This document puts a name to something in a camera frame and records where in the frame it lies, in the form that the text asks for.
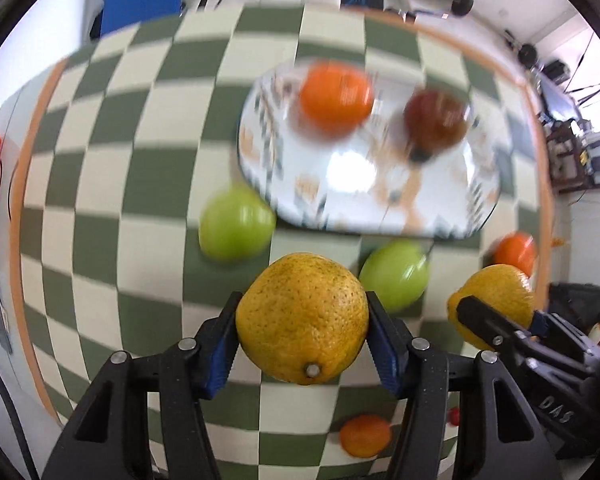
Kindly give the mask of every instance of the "checkered tablecloth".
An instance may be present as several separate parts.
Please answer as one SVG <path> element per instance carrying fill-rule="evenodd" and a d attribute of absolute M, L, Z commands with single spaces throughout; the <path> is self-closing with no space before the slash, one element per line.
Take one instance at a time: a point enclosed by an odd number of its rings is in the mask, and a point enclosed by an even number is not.
<path fill-rule="evenodd" d="M 468 95 L 498 143 L 502 196 L 485 227 L 430 249 L 423 297 L 399 317 L 433 346 L 471 352 L 446 321 L 446 299 L 488 247 L 520 228 L 538 236 L 538 179 L 522 94 L 426 34 L 358 12 L 223 7 L 125 28 L 68 60 L 33 144 L 21 216 L 27 329 L 46 390 L 66 420 L 117 349 L 161 352 L 218 314 L 280 256 L 310 251 L 357 272 L 386 237 L 309 232 L 279 222 L 267 251 L 233 266 L 202 257 L 205 202 L 240 180 L 237 121 L 250 85 L 286 60 L 353 60 Z M 151 450 L 166 466 L 157 395 Z M 379 386 L 366 346 L 339 378 L 295 386 L 238 351 L 229 383 L 204 402 L 224 480 L 329 479 L 384 470 L 404 402 Z M 337 431 L 353 415 L 392 422 L 394 442 L 358 460 Z M 444 456 L 456 430 L 448 428 Z"/>

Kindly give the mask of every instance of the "floral patterned plate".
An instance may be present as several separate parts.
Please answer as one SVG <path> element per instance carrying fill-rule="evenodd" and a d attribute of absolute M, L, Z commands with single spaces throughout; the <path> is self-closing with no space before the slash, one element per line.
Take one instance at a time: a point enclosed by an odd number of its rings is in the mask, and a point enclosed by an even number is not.
<path fill-rule="evenodd" d="M 345 139 L 325 140 L 298 109 L 314 60 L 279 65 L 251 88 L 238 131 L 247 181 L 283 220 L 370 234 L 465 238 L 495 208 L 500 180 L 490 136 L 474 123 L 457 146 L 418 164 L 402 111 L 417 83 L 369 73 L 376 100 Z"/>

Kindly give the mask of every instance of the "black wheel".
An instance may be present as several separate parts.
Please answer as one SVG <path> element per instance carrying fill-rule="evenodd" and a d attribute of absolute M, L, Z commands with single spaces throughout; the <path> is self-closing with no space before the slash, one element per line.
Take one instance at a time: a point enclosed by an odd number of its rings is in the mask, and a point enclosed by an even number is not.
<path fill-rule="evenodd" d="M 474 0 L 453 0 L 451 13 L 454 16 L 466 16 L 474 7 Z"/>
<path fill-rule="evenodd" d="M 530 44 L 525 43 L 518 51 L 518 61 L 528 70 L 531 70 L 538 63 L 538 51 Z"/>

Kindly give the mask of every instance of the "green fruit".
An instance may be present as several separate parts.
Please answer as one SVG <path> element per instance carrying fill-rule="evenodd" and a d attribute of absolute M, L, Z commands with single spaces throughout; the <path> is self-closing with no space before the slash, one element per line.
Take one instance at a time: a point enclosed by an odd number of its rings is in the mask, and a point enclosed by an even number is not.
<path fill-rule="evenodd" d="M 419 244 L 396 240 L 366 259 L 359 279 L 365 290 L 376 293 L 387 312 L 398 312 L 424 292 L 429 264 Z"/>
<path fill-rule="evenodd" d="M 219 193 L 202 213 L 198 241 L 202 253 L 235 262 L 262 252 L 276 228 L 276 215 L 249 187 Z"/>

